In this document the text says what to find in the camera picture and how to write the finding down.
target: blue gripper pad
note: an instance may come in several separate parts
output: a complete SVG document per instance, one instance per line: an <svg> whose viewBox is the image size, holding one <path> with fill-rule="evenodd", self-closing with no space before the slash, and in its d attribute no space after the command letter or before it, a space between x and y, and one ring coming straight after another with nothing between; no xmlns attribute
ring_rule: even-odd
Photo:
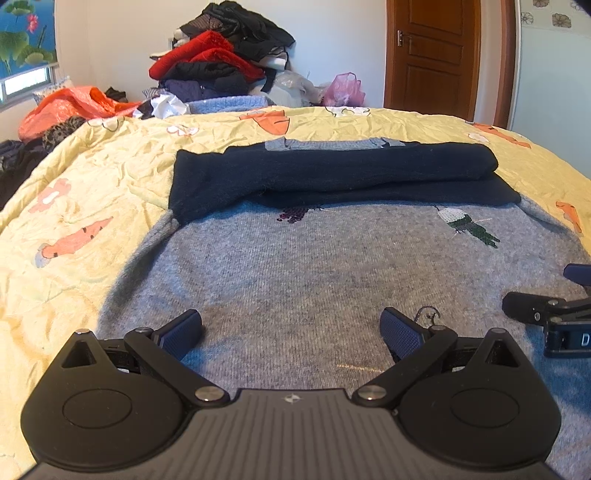
<svg viewBox="0 0 591 480"><path fill-rule="evenodd" d="M583 287L591 287L591 265L569 263L564 268L563 275L571 282L577 283Z"/></svg>
<svg viewBox="0 0 591 480"><path fill-rule="evenodd" d="M152 340L177 360L182 360L193 349L202 334L201 315L187 310L152 334Z"/></svg>
<svg viewBox="0 0 591 480"><path fill-rule="evenodd" d="M392 307L382 312L379 318L379 332L390 351L400 360L420 348L430 337L426 328Z"/></svg>

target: window frame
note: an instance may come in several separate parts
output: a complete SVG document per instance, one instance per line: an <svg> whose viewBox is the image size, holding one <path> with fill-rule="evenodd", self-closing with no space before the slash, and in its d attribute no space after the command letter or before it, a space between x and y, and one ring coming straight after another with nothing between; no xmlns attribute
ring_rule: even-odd
<svg viewBox="0 0 591 480"><path fill-rule="evenodd" d="M46 87L48 85L52 85L53 83L55 83L56 82L56 75L55 75L55 68L56 67L57 67L57 64L55 64L55 63L52 65L44 65L43 67L39 67L37 69L31 69L28 72L17 73L16 75L12 75L10 77L0 79L0 112L16 105L17 103L20 103L25 100L29 100L29 99L33 98L32 93L35 90L37 90L39 88ZM42 70L42 69L47 72L47 80L45 82L36 83L35 85L31 85L30 87L23 88L22 90L18 90L14 93L11 93L10 95L6 94L6 87L4 85L4 82L6 80L17 77L19 75L24 75L29 72L33 72L34 70Z"/></svg>

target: orange plastic bag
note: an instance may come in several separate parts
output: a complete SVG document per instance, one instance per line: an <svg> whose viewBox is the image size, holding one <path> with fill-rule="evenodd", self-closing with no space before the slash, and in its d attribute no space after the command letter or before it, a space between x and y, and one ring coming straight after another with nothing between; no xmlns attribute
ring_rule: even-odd
<svg viewBox="0 0 591 480"><path fill-rule="evenodd" d="M46 96L37 108L29 112L18 128L18 136L21 141L29 142L72 115L79 115L87 120L118 115L131 116L141 103L115 102L96 87L62 88Z"/></svg>

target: red sweater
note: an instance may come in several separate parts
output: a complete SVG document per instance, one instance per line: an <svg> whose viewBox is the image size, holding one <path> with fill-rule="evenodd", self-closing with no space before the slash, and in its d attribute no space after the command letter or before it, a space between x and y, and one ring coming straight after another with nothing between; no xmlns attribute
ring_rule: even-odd
<svg viewBox="0 0 591 480"><path fill-rule="evenodd" d="M160 80L180 61L224 62L240 70L247 82L254 82L265 76L261 69L240 58L233 50L232 44L220 33L208 30L156 61L150 68L150 77Z"/></svg>

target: floral wall tile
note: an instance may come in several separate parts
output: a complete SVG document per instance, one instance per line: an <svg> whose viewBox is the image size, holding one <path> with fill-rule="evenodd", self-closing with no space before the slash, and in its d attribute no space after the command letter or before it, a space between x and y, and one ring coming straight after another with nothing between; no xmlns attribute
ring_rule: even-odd
<svg viewBox="0 0 591 480"><path fill-rule="evenodd" d="M520 0L521 25L591 37L591 17L575 0Z"/></svg>

